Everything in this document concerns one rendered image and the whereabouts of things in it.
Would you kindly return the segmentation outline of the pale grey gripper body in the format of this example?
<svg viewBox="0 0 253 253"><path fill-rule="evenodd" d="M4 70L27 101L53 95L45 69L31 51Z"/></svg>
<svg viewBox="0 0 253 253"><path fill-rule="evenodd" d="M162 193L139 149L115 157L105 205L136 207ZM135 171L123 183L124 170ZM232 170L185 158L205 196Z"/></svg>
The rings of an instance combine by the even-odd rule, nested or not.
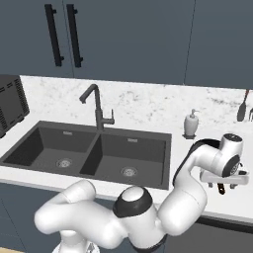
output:
<svg viewBox="0 0 253 253"><path fill-rule="evenodd" d="M249 173L244 170L239 170L229 177L222 178L209 171L203 171L200 173L200 180L204 183L247 185L249 182Z"/></svg>

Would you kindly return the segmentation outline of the dark grey double sink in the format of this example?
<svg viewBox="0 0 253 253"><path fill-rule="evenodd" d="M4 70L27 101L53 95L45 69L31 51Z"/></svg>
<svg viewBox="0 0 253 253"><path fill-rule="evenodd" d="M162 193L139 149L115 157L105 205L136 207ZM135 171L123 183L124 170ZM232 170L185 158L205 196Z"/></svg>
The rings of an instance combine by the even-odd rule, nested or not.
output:
<svg viewBox="0 0 253 253"><path fill-rule="evenodd" d="M167 190L170 133L40 121L0 165Z"/></svg>

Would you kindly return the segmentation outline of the dark grey dishwasher front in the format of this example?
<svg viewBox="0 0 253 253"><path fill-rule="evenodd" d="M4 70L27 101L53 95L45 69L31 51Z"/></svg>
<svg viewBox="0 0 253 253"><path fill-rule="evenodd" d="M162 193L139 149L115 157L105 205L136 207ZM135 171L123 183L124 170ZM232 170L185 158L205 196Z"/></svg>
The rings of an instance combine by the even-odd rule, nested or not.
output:
<svg viewBox="0 0 253 253"><path fill-rule="evenodd" d="M168 236L164 253L253 253L253 223L202 215L180 236Z"/></svg>

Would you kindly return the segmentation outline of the white soap dispenser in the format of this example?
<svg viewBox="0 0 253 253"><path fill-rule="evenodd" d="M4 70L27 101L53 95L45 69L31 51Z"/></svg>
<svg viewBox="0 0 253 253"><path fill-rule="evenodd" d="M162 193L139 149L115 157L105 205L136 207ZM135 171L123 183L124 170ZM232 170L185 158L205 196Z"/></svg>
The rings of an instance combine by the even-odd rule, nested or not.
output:
<svg viewBox="0 0 253 253"><path fill-rule="evenodd" d="M194 138L199 126L199 118L196 116L197 110L192 109L189 115L186 115L184 120L184 137Z"/></svg>

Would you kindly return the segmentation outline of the hanging dark spatula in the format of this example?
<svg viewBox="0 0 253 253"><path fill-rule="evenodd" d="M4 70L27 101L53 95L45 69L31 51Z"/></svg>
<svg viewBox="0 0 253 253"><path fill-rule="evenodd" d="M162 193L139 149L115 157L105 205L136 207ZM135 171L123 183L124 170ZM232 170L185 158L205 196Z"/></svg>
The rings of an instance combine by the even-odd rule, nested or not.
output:
<svg viewBox="0 0 253 253"><path fill-rule="evenodd" d="M249 90L246 90L243 102L241 103L241 105L238 108L237 120L239 122L242 122L244 120L244 117L245 117L245 113L246 113L246 100L247 100L248 94L249 94Z"/></svg>

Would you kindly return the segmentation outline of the dark grey tap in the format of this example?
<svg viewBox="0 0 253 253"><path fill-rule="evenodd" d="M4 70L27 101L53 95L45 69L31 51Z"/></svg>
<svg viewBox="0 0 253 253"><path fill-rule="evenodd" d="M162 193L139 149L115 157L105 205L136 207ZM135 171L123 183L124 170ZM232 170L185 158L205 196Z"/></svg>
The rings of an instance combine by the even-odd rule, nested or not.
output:
<svg viewBox="0 0 253 253"><path fill-rule="evenodd" d="M103 131L104 125L113 125L115 123L115 118L110 117L106 119L103 116L103 111L101 108L101 100L100 100L100 90L97 84L91 84L86 91L79 97L79 101L82 104L86 103L86 99L91 95L91 93L95 94L95 118L96 118L96 127L97 130Z"/></svg>

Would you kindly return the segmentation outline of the blue-grey cupboard door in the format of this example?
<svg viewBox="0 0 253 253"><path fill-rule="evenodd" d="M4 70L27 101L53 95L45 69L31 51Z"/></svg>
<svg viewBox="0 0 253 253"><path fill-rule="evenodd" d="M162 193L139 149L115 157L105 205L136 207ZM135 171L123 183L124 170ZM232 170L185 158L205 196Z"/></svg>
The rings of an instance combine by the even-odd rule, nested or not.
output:
<svg viewBox="0 0 253 253"><path fill-rule="evenodd" d="M63 0L69 32L67 4L78 11L76 78L184 82L195 0Z"/></svg>
<svg viewBox="0 0 253 253"><path fill-rule="evenodd" d="M196 0L185 83L253 89L253 0Z"/></svg>
<svg viewBox="0 0 253 253"><path fill-rule="evenodd" d="M56 10L61 67L54 63L45 4ZM0 74L73 77L63 0L0 0Z"/></svg>

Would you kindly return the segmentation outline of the blue-grey lower cupboard front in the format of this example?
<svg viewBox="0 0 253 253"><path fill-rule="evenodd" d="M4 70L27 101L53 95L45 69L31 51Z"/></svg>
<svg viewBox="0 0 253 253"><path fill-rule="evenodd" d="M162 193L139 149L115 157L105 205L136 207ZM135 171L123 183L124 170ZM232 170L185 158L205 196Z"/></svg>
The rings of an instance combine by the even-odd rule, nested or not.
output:
<svg viewBox="0 0 253 253"><path fill-rule="evenodd" d="M26 253L52 253L60 243L58 232L45 235L34 223L35 212L56 192L0 183L0 195Z"/></svg>

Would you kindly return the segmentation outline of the black toaster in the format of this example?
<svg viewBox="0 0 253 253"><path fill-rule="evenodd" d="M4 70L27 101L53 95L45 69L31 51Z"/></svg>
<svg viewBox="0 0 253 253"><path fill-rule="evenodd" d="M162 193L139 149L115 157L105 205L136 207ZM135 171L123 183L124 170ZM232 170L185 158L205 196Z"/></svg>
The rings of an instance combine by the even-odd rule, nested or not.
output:
<svg viewBox="0 0 253 253"><path fill-rule="evenodd" d="M20 76L0 74L0 138L29 112Z"/></svg>

